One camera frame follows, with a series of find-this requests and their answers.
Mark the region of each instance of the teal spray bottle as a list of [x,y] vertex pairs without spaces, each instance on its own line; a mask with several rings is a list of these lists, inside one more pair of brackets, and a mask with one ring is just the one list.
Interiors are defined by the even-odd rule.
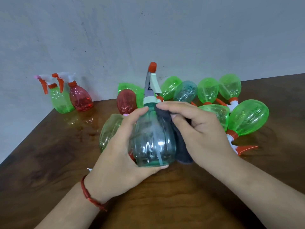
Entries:
[[51,102],[56,111],[64,114],[75,109],[70,101],[69,93],[66,91],[61,93],[51,75],[36,75],[34,78],[42,84],[44,94],[48,94],[49,88]]
[[130,139],[130,149],[140,167],[164,166],[175,161],[176,139],[172,126],[158,117],[154,109],[158,100],[155,96],[161,93],[156,78],[157,64],[151,62],[147,71],[144,106],[149,110],[135,124]]

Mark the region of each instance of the forearm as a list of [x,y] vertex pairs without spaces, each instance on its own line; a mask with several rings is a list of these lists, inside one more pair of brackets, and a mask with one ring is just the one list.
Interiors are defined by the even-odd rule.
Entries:
[[85,198],[80,183],[77,183],[36,229],[86,229],[98,212],[99,209]]
[[305,228],[305,196],[241,158],[222,160],[211,174],[234,192],[267,228]]

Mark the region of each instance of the transparent plastic bottle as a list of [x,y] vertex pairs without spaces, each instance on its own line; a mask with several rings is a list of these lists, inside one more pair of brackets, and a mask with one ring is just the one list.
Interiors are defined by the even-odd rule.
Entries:
[[197,85],[192,81],[183,81],[176,88],[173,100],[191,103],[197,96]]
[[182,83],[182,80],[180,78],[178,78],[177,76],[168,77],[164,81],[164,83],[161,85],[162,93],[160,94],[160,96],[162,96],[164,100],[169,100],[169,99],[173,98],[176,88],[181,83]]
[[101,152],[103,152],[110,139],[116,134],[116,131],[120,127],[123,119],[124,116],[121,114],[112,114],[105,122],[99,136],[99,147]]
[[141,116],[132,133],[130,147],[140,167],[163,166],[175,161],[176,140],[170,122],[159,118],[156,103],[147,103],[147,113]]
[[230,114],[229,130],[238,136],[250,134],[262,127],[269,116],[268,107],[258,100],[241,102]]
[[203,104],[212,104],[218,95],[219,85],[212,77],[204,78],[198,84],[198,98]]
[[230,109],[228,107],[219,104],[208,104],[208,105],[199,106],[198,108],[204,111],[213,112],[216,115],[222,127],[224,128],[224,130],[227,131],[228,123],[229,123],[229,114],[230,114]]
[[87,111],[93,107],[89,93],[82,87],[75,85],[74,82],[68,83],[70,86],[70,100],[77,111]]
[[226,74],[219,79],[219,92],[227,100],[237,98],[242,90],[242,83],[235,74]]
[[62,114],[73,111],[75,108],[70,101],[69,93],[66,91],[60,93],[57,85],[54,88],[50,88],[50,86],[51,85],[49,85],[51,102],[55,110]]
[[137,109],[135,93],[130,89],[120,91],[116,98],[116,105],[120,114],[130,114]]

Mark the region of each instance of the red string bracelet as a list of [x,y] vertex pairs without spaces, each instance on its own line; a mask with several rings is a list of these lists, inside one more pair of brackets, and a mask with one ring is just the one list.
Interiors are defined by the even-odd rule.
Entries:
[[89,193],[89,191],[86,189],[85,187],[85,184],[84,184],[84,180],[85,180],[85,177],[87,175],[83,176],[83,178],[81,179],[81,188],[83,190],[83,193],[86,197],[86,199],[88,199],[91,203],[93,203],[96,207],[98,207],[100,210],[103,210],[103,211],[107,211],[105,209],[105,204],[101,204],[99,201],[93,199]]

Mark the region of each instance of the orange nozzle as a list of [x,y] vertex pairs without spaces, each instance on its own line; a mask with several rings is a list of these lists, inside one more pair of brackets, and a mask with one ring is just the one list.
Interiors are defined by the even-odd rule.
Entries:
[[52,77],[57,78],[58,84],[59,84],[60,93],[63,92],[63,84],[64,84],[63,79],[59,78],[57,73],[53,73]]
[[155,62],[151,62],[149,67],[148,67],[148,71],[150,73],[155,73],[157,70],[157,64]]
[[227,104],[225,102],[223,102],[222,100],[218,99],[218,98],[216,98],[216,102],[219,103],[222,106],[226,106],[227,107]]
[[244,151],[250,150],[250,149],[255,149],[258,148],[257,145],[246,145],[246,146],[238,146],[237,148],[235,148],[237,154],[240,156],[241,153],[243,153]]
[[47,83],[46,83],[43,79],[41,79],[41,78],[39,78],[38,80],[40,81],[40,83],[41,83],[41,85],[42,85],[44,94],[45,94],[45,95],[48,94]]

